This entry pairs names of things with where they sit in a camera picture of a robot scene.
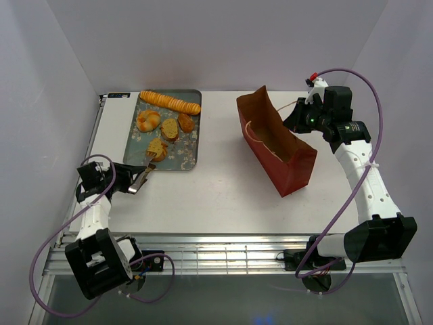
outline bread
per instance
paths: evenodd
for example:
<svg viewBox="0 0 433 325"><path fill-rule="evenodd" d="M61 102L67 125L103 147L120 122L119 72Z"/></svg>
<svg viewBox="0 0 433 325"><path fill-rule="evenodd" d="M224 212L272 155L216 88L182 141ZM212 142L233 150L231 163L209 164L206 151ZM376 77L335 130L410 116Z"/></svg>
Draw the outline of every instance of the bread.
<svg viewBox="0 0 433 325"><path fill-rule="evenodd" d="M167 141L173 142L179 137L179 128L176 120L168 118L161 124L161 134Z"/></svg>
<svg viewBox="0 0 433 325"><path fill-rule="evenodd" d="M156 154L155 158L152 159L154 162L162 161L167 155L167 146L161 139L153 139L147 147L146 154Z"/></svg>
<svg viewBox="0 0 433 325"><path fill-rule="evenodd" d="M161 122L161 116L154 110L144 110L137 117L137 127L141 132L154 130Z"/></svg>
<svg viewBox="0 0 433 325"><path fill-rule="evenodd" d="M181 113L177 117L177 121L179 122L179 126L181 127L183 132L189 133L194 130L194 121L190 116Z"/></svg>
<svg viewBox="0 0 433 325"><path fill-rule="evenodd" d="M162 95L161 93L154 93L153 91L143 90L140 92L139 97L151 105L169 108L179 113L197 115L202 110L199 104L184 102L183 100Z"/></svg>

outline white table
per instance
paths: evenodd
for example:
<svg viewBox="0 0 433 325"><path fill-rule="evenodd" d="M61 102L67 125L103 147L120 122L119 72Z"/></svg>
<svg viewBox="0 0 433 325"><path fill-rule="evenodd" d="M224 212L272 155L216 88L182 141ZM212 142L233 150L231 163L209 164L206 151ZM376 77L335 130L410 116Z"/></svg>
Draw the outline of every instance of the white table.
<svg viewBox="0 0 433 325"><path fill-rule="evenodd" d="M236 98L247 93L202 92L197 165L190 172L155 171L137 195L113 195L113 233L312 234L323 230L350 194L342 167L320 133L301 135L318 150L310 184L281 198L242 137ZM269 94L276 108L305 95L299 91ZM107 100L92 154L122 162L137 96ZM282 117L292 109L283 109ZM77 219L70 231L78 232L80 224ZM353 202L331 232L346 232L357 224Z"/></svg>

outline tray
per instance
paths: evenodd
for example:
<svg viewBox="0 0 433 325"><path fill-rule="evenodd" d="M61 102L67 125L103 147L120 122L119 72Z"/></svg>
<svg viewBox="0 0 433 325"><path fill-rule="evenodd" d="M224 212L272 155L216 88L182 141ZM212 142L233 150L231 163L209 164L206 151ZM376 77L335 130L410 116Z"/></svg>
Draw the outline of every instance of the tray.
<svg viewBox="0 0 433 325"><path fill-rule="evenodd" d="M202 94L198 90L155 90L157 93L163 93L186 102L193 102L202 105ZM161 115L161 123L167 118L174 118L177 121L178 112L151 105L137 99L133 120L129 130L127 146L124 151L123 163L133 166L141 166L145 158L145 152L151 140L159 137L168 144L167 156L163 161L155 162L156 170L159 171L189 171L197 163L198 138L200 134L200 115L191 116L195 127L191 133L184 133L179 128L179 138L170 143L161 136L161 130L158 126L151 132L140 132L136 126L137 115L143 110L155 110Z"/></svg>

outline bread slice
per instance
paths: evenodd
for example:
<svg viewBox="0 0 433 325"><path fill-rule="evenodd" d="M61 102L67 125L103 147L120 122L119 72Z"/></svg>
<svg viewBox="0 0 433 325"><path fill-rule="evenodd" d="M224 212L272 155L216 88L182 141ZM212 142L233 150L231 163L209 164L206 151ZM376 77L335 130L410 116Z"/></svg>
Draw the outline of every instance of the bread slice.
<svg viewBox="0 0 433 325"><path fill-rule="evenodd" d="M192 130L194 130L194 121L190 116L181 113L177 117L177 121L179 122L179 125L183 132L189 133L192 132Z"/></svg>
<svg viewBox="0 0 433 325"><path fill-rule="evenodd" d="M168 145L165 142L161 141L161 139L153 139L147 147L146 154L156 154L155 158L153 158L152 161L157 163L158 161L162 161L165 159L167 155L167 146Z"/></svg>
<svg viewBox="0 0 433 325"><path fill-rule="evenodd" d="M179 129L176 120L168 118L161 125L161 133L165 140L173 142L179 137Z"/></svg>

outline gray wall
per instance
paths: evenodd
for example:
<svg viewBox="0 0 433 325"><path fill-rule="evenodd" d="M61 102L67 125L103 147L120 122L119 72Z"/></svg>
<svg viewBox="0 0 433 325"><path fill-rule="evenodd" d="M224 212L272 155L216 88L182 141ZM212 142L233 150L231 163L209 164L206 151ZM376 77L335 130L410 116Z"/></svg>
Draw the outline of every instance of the gray wall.
<svg viewBox="0 0 433 325"><path fill-rule="evenodd" d="M424 324L433 323L432 81L433 3L390 0L354 69L375 86L384 106L384 141L377 162L394 201L418 232L404 255ZM353 107L374 137L378 115L362 81L350 77Z"/></svg>
<svg viewBox="0 0 433 325"><path fill-rule="evenodd" d="M45 0L0 2L0 323L27 324L28 267L64 219L97 96Z"/></svg>
<svg viewBox="0 0 433 325"><path fill-rule="evenodd" d="M386 0L48 3L96 92L105 93L303 90L315 70L353 66Z"/></svg>

